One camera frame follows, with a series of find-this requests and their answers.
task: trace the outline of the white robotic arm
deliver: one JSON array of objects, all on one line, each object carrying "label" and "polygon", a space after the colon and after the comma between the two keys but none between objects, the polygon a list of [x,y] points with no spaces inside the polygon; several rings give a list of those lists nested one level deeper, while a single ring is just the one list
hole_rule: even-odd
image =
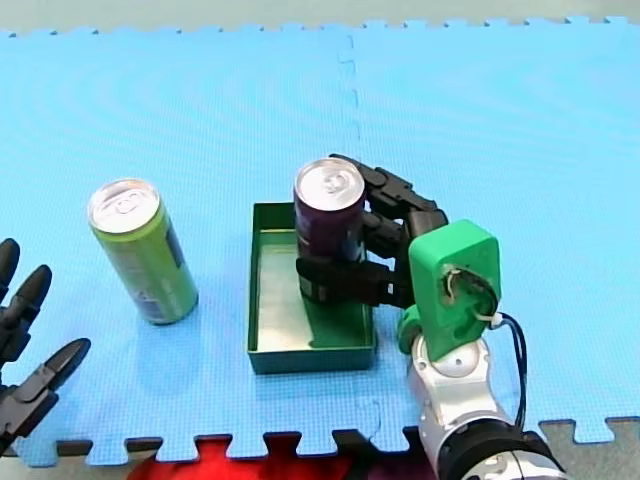
[{"label": "white robotic arm", "polygon": [[535,432],[508,418],[489,385],[484,340],[430,362],[415,338],[409,377],[422,405],[419,432],[439,480],[571,480]]}]

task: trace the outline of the can lid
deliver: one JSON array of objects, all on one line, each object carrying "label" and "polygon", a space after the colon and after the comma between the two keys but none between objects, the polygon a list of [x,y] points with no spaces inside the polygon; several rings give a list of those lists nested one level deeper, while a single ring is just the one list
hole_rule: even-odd
[{"label": "can lid", "polygon": [[89,223],[102,232],[128,233],[146,225],[160,207],[160,195],[144,180],[108,183],[89,200]]},{"label": "can lid", "polygon": [[350,162],[323,158],[298,172],[295,192],[311,208],[337,211],[356,204],[364,193],[364,178]]}]

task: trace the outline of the green plastic bracket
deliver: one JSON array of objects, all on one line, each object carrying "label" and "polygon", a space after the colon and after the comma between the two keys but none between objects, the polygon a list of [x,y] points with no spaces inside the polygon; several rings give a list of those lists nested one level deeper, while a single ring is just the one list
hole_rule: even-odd
[{"label": "green plastic bracket", "polygon": [[409,246],[411,280],[416,304],[400,320],[397,339],[406,354],[416,335],[424,335],[429,359],[482,336],[487,322],[476,314],[486,311],[488,299],[468,289],[447,295],[446,278],[455,268],[482,277],[500,299],[500,253],[496,237],[468,220],[461,220],[416,238]]}]

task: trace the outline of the green robot part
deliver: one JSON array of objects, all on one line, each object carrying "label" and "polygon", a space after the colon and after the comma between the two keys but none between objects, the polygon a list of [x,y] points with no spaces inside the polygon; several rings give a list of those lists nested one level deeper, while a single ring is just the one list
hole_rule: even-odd
[{"label": "green robot part", "polygon": [[500,299],[498,240],[468,220],[417,237],[409,246],[416,304],[398,325],[409,354],[423,334],[431,361],[480,338]]}]

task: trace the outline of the green can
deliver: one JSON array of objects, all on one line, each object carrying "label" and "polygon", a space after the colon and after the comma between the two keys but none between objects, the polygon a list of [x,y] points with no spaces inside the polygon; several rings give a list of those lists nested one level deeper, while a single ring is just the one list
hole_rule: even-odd
[{"label": "green can", "polygon": [[125,178],[89,200],[89,224],[140,313],[170,324],[198,303],[171,218],[148,182]]}]

